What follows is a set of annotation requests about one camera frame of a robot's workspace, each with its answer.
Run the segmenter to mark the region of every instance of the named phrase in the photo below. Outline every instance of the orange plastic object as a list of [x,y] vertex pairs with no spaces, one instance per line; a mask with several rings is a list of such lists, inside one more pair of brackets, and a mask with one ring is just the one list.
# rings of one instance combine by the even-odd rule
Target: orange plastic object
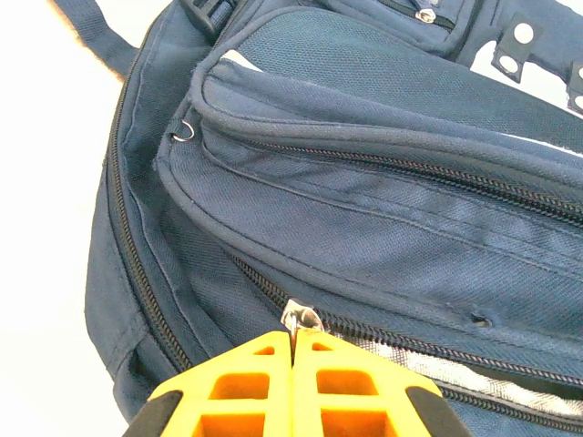
[[427,378],[318,330],[271,332],[161,384],[182,391],[161,437],[430,437],[405,389]]

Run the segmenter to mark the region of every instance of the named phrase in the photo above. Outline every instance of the plastic buckle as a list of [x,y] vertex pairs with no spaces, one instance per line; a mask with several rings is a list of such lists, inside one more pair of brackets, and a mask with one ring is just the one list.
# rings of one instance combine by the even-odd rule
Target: plastic buckle
[[583,60],[573,62],[567,92],[569,109],[583,114]]
[[519,84],[523,66],[542,34],[542,26],[530,23],[525,16],[515,13],[496,46],[492,66]]
[[200,31],[211,44],[214,44],[219,37],[219,29],[212,24],[210,16],[215,11],[217,5],[224,0],[206,0],[202,7],[194,5],[195,0],[180,0],[180,5],[184,9],[189,21]]

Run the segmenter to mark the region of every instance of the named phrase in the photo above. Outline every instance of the strap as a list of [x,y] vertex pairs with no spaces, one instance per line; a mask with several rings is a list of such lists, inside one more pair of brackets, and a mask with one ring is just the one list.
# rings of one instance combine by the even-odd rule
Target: strap
[[54,0],[83,43],[109,68],[125,77],[138,50],[114,32],[95,0]]

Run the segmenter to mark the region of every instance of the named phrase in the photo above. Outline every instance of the yellow plastic tool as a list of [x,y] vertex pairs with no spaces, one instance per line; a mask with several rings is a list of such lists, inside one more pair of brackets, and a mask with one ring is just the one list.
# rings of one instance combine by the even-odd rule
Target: yellow plastic tool
[[292,339],[265,334],[164,382],[124,435],[470,434],[431,380],[332,335],[299,329]]

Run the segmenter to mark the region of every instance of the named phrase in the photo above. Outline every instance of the zipper track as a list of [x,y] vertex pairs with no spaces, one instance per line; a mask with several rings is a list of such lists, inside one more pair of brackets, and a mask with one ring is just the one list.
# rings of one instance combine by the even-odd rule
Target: zipper track
[[568,223],[577,228],[583,228],[583,205],[565,202],[547,194],[507,184],[506,182],[497,179],[484,178],[464,171],[435,166],[432,164],[419,163],[407,159],[385,158],[375,155],[339,152],[317,148],[280,146],[255,141],[251,141],[250,144],[288,152],[298,152],[325,158],[336,158],[356,164],[388,167],[400,174],[440,182],[450,187],[461,188],[482,196],[495,198],[507,204],[518,206],[546,217]]
[[118,131],[121,121],[121,110],[126,98],[126,94],[128,93],[129,80],[132,73],[134,72],[136,64],[138,63],[138,59],[141,56],[144,45],[149,38],[149,34],[154,27],[154,24],[158,22],[159,17],[160,15],[148,28],[148,31],[146,32],[143,42],[138,50],[138,55],[134,59],[134,62],[129,69],[128,76],[124,81],[124,86],[121,89],[118,105],[116,107],[114,125],[111,130],[109,144],[107,145],[107,173],[112,175],[111,182],[113,183],[113,199],[115,203],[114,210],[118,217],[118,223],[121,225],[121,232],[119,233],[119,236],[124,249],[123,252],[126,254],[126,267],[129,270],[129,277],[133,278],[136,283],[134,293],[138,298],[138,301],[144,307],[144,313],[149,318],[151,327],[155,328],[153,330],[154,333],[159,333],[159,337],[162,339],[163,345],[165,346],[163,350],[170,352],[170,358],[172,359],[174,365],[177,367],[177,370],[179,372],[183,372],[192,367],[192,362],[186,355],[186,352],[180,346],[178,339],[164,319],[164,315],[162,314],[156,296],[154,295],[154,290],[152,289],[148,276],[146,275],[144,266],[139,259],[138,249],[131,235],[131,229],[129,227],[128,212],[126,210],[126,204],[124,201],[118,156]]
[[[377,2],[387,6],[390,9],[393,9],[394,11],[398,12],[399,14],[403,14],[406,15],[410,18],[415,18],[415,14],[417,13],[417,11],[411,7],[405,6],[405,5],[401,5],[397,2],[394,2],[393,0],[376,0]],[[448,18],[445,18],[444,16],[440,16],[437,15],[435,17],[435,21],[432,23],[432,25],[438,25],[439,27],[442,27],[443,29],[447,29],[447,31],[451,32],[454,30],[455,28],[455,23],[451,20],[449,20]]]
[[[279,310],[283,310],[287,301],[292,298],[287,292],[273,284],[256,269],[247,264],[242,259],[239,259],[231,254],[229,257],[235,265],[243,272],[243,274],[260,289],[261,293],[267,297]],[[528,367],[519,366],[499,360],[491,360],[487,358],[478,357],[472,353],[460,352],[450,350],[444,347],[435,346],[425,341],[406,338],[404,336],[393,334],[387,330],[371,327],[364,323],[355,320],[336,316],[329,311],[320,308],[314,308],[314,311],[320,316],[324,327],[335,333],[342,334],[346,337],[353,337],[359,340],[368,340],[377,342],[383,345],[392,346],[406,351],[423,353],[425,355],[445,358],[450,361],[461,362],[465,364],[477,364],[482,366],[489,366],[501,371],[509,371],[531,377],[538,377],[542,379],[564,382],[567,384],[583,387],[583,380],[573,378],[570,376],[560,375],[549,371],[540,371],[537,369],[530,369]],[[452,401],[460,401],[467,403],[491,412],[498,412],[506,416],[514,417],[526,422],[533,422],[538,425],[555,428],[565,432],[583,433],[583,424],[575,424],[559,419],[552,419],[542,414],[534,414],[532,412],[524,412],[516,408],[511,408],[503,403],[481,399],[477,396],[452,390],[448,387],[439,387],[444,397]]]

